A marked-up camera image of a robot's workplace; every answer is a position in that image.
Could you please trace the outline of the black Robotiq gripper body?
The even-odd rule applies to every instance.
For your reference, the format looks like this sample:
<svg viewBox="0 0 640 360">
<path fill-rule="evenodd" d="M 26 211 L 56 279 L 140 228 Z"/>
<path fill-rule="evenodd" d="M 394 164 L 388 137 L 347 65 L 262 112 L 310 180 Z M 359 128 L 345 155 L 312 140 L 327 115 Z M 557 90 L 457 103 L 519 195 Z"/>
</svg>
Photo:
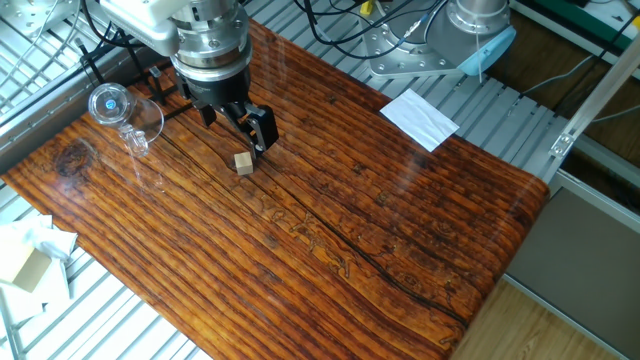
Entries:
<svg viewBox="0 0 640 360">
<path fill-rule="evenodd" d="M 229 78 L 211 82 L 186 77 L 178 70 L 175 70 L 175 75 L 182 95 L 188 100 L 212 106 L 249 100 L 251 75 L 248 66 Z"/>
</svg>

